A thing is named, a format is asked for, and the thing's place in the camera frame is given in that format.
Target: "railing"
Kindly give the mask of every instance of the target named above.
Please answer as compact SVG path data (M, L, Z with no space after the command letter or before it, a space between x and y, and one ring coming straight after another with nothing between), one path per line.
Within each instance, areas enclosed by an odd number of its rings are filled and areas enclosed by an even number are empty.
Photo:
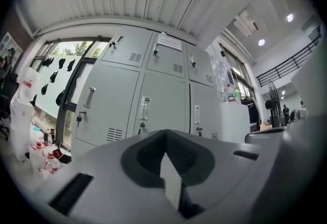
M263 87L267 85L269 82L276 81L282 78L283 76L291 73L292 71L299 69L304 64L305 60L309 57L312 50L319 43L319 38L320 36L318 36L306 47L304 47L297 54L293 55L286 61L270 69L269 71L257 76L260 86Z

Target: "office chair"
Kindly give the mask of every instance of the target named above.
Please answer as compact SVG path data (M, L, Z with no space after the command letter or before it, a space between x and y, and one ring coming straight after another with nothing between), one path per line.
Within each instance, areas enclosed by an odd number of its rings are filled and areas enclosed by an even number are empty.
M19 88L17 77L16 73L9 74L0 89L0 120L2 122L0 131L6 136L6 140L8 140L9 128L4 125L3 119L7 119L10 116L10 101Z

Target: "person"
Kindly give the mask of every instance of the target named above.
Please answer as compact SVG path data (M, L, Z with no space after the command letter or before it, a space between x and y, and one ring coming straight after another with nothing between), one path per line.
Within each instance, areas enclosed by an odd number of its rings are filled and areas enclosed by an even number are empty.
M12 59L15 55L15 49L14 48L10 48L8 50L8 55L5 56L5 58L3 59L3 61L1 61L0 63L0 69L2 70L1 72L1 77L0 77L0 81L2 82L5 77L11 73L12 70Z
M285 125L287 125L290 119L290 109L286 107L286 104L284 104L283 114L285 118Z

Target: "door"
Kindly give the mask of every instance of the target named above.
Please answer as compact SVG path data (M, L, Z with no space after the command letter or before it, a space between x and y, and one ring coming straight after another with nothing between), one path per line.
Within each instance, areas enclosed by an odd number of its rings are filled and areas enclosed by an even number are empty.
M152 32L142 28L122 28L101 60L141 67L151 36Z
M145 132L163 129L185 131L185 82L164 74L145 74L135 120L135 135L139 129Z
M138 71L117 67L93 67L79 99L79 112L86 114L81 113L77 139L99 146L126 138L138 75Z
M183 52L157 44L158 36L159 34L156 35L152 45L147 69L184 78Z
M191 134L217 139L219 134L219 99L215 88L190 84Z
M208 86L214 86L214 73L207 52L186 44L190 80Z

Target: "locker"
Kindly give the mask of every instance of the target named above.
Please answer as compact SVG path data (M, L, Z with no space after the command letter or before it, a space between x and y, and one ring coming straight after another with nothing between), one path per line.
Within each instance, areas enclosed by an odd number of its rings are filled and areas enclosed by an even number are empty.
M114 39L116 45L112 45L101 60L141 67L151 36L152 32L145 29L122 28Z
M106 65L93 68L79 101L79 111L86 114L81 113L76 138L96 146L126 138L138 75L138 71Z
M158 36L157 34L154 39L147 69L184 78L183 52L157 44Z
M215 88L190 83L191 134L217 139L219 134L219 99Z
M185 131L185 82L146 73L138 102L134 134L162 129Z
M79 156L87 153L91 149L97 147L79 139L73 139L72 160L76 160Z
M186 50L190 80L213 87L214 73L208 53L188 43L186 44Z

